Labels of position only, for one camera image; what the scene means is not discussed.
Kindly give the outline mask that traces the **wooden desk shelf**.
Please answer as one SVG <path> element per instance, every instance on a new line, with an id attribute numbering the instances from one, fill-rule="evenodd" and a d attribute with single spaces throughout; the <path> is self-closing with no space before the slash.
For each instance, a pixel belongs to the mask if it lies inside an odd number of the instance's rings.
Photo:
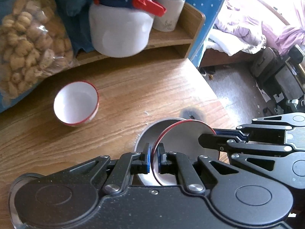
<path id="1" fill-rule="evenodd" d="M 205 15 L 189 3 L 185 3 L 178 19 L 175 30 L 158 31 L 152 29 L 148 37 L 147 46 L 136 54 L 151 49 L 173 47 L 182 58 L 187 58 L 199 32 L 205 22 Z M 104 55 L 98 51 L 85 52 L 69 50 L 67 59 L 59 55 L 54 58 L 55 62 L 44 71 L 46 77 L 53 76 L 74 67 L 94 63 L 96 61 L 112 58 L 111 55 Z"/>

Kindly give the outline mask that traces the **deep steel bowl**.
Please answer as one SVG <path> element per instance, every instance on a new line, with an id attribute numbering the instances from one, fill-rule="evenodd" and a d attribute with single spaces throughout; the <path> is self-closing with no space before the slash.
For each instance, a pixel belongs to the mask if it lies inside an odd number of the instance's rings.
<path id="1" fill-rule="evenodd" d="M 147 143 L 152 147 L 156 139 L 159 137 L 159 135 L 164 129 L 181 120 L 184 119 L 179 117 L 173 117 L 164 118 L 154 123 L 151 123 L 139 135 L 133 151 L 142 152 Z M 142 185 L 160 186 L 160 184 L 155 180 L 152 172 L 149 172 L 148 174 L 138 174 L 137 178 Z"/>

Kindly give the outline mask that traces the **bag of biscuits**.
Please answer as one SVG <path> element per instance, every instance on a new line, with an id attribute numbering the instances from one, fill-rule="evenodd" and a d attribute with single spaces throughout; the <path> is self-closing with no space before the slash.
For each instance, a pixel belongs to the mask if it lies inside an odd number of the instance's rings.
<path id="1" fill-rule="evenodd" d="M 55 0 L 7 1 L 1 9 L 1 110 L 5 110 L 76 61 Z"/>

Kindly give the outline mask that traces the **dark suitcase on floor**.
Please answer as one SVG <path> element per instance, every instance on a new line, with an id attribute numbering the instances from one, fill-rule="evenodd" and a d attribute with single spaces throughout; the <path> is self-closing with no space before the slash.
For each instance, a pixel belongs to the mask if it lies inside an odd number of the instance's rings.
<path id="1" fill-rule="evenodd" d="M 280 55 L 277 49 L 267 47 L 262 51 L 262 54 L 253 62 L 250 71 L 255 78 L 263 78 L 271 73 L 273 67 L 280 60 Z"/>

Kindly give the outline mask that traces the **bed with pink bedding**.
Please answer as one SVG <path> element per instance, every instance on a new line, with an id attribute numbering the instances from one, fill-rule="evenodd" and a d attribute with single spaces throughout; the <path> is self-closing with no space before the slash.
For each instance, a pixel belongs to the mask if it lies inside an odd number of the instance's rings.
<path id="1" fill-rule="evenodd" d="M 203 45 L 201 67 L 253 61 L 304 48 L 304 0 L 225 0 Z"/>

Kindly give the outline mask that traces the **white steel thermos cup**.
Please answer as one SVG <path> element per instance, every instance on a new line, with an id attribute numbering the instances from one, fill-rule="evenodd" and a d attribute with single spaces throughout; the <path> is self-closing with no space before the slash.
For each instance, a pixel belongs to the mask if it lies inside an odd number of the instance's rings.
<path id="1" fill-rule="evenodd" d="M 185 0 L 155 0 L 166 8 L 162 17 L 155 17 L 152 27 L 162 32 L 174 31 L 180 14 L 185 4 Z"/>

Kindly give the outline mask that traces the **large steel plate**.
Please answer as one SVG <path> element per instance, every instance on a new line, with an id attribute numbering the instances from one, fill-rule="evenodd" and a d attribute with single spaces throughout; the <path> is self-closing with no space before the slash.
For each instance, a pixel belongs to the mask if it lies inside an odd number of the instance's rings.
<path id="1" fill-rule="evenodd" d="M 10 220 L 12 223 L 12 226 L 14 228 L 25 228 L 23 225 L 21 219 L 19 218 L 19 215 L 17 213 L 17 210 L 15 208 L 15 196 L 17 194 L 17 191 L 27 184 L 28 182 L 39 179 L 44 177 L 44 175 L 37 174 L 37 173 L 25 173 L 19 176 L 10 186 L 9 189 L 9 196 L 8 196 L 8 208 L 10 213 Z"/>

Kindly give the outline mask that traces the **white red-rimmed bowl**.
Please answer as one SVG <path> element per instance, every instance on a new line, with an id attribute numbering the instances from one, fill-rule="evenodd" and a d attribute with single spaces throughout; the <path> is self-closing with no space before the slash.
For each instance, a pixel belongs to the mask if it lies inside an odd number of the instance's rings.
<path id="1" fill-rule="evenodd" d="M 90 122 L 99 109 L 99 93 L 87 81 L 72 82 L 55 96 L 53 111 L 63 124 L 77 127 Z"/>
<path id="2" fill-rule="evenodd" d="M 176 178 L 172 174 L 158 173 L 158 151 L 163 144 L 165 152 L 180 152 L 185 154 L 190 160 L 196 160 L 199 155 L 209 156 L 218 160 L 220 152 L 214 149 L 208 149 L 205 145 L 201 146 L 198 138 L 202 134 L 215 135 L 212 129 L 206 123 L 200 120 L 187 119 L 178 121 L 166 129 L 156 139 L 151 153 L 151 172 L 157 185 L 175 185 Z"/>

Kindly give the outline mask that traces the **white jug blue lid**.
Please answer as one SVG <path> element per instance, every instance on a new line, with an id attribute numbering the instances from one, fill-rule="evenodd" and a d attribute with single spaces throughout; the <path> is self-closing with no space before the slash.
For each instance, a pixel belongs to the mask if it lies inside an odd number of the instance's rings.
<path id="1" fill-rule="evenodd" d="M 89 8 L 91 42 L 100 54 L 129 57 L 143 51 L 155 17 L 166 8 L 154 0 L 92 0 Z"/>

